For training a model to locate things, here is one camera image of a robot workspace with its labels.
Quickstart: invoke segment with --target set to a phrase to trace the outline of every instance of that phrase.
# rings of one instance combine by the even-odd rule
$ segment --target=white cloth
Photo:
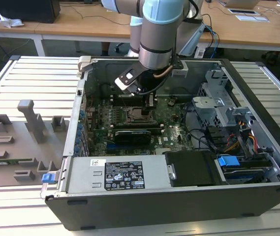
[[[0,14],[0,24],[5,27],[8,27],[8,28],[24,25],[22,20],[20,20],[20,19],[12,20],[12,19],[6,18],[4,16],[1,16],[1,14]]]

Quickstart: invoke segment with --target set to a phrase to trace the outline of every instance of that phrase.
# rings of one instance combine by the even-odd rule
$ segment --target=metal workbench
[[[34,111],[41,113],[43,120],[56,115],[69,119],[79,80],[77,61],[78,58],[60,57],[10,60],[0,73],[0,114],[7,114],[11,120],[24,120],[16,109],[18,101],[33,99]],[[280,126],[280,82],[254,62],[233,65]],[[234,93],[245,105],[240,95]],[[280,236],[280,205],[260,217],[70,232],[40,198],[40,189],[40,185],[0,188],[0,235]]]

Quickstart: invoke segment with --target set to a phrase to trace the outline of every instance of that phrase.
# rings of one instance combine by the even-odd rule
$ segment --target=laptop
[[[260,0],[219,0],[225,7],[253,9]]]

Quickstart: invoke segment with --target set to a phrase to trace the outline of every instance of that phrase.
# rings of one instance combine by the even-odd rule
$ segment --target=blue cable
[[[214,33],[213,30],[210,27],[208,27],[208,26],[205,26],[205,27],[208,28],[208,30],[211,32],[211,34],[213,35],[214,40],[215,40],[215,42],[214,42],[214,45],[215,45],[214,46],[214,51],[213,51],[213,54],[211,56],[211,58],[213,58],[213,56],[214,56],[214,54],[215,54],[215,52],[217,50],[217,46],[218,46],[218,41],[217,41],[216,33]]]
[[[217,34],[216,33],[213,33],[214,34],[214,39],[215,39],[215,47],[214,47],[214,51],[213,51],[213,53],[212,53],[212,56],[211,56],[211,58],[213,58],[213,56],[214,56],[214,54],[216,53],[216,51],[217,51],[217,47],[218,47],[218,44],[217,44]]]

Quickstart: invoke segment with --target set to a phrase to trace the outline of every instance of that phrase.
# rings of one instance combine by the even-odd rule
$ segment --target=floor
[[[9,53],[10,55],[37,56],[35,45],[32,40],[28,41],[28,39],[0,38],[0,45],[7,53],[11,52],[15,48],[18,48],[13,53]],[[79,57],[83,55],[99,56],[101,54],[101,46],[99,42],[80,42],[80,53],[75,52],[73,41],[45,40],[44,46],[47,55],[54,57]],[[110,45],[109,55],[123,56],[128,52],[129,44],[122,45],[120,47],[119,53],[116,53],[114,51],[115,46],[116,43],[112,43]],[[216,58],[226,58],[230,61],[262,61],[265,65],[268,66],[268,68],[273,72],[275,76],[279,77],[280,56],[277,60],[276,65],[270,66],[266,63],[265,59],[261,58],[261,55],[263,53],[264,51],[225,49],[223,55],[217,55]],[[210,57],[211,54],[212,49],[208,51],[208,53],[205,55],[205,58]],[[0,48],[0,71],[2,70],[6,61],[8,61],[8,58],[5,57],[4,52]]]

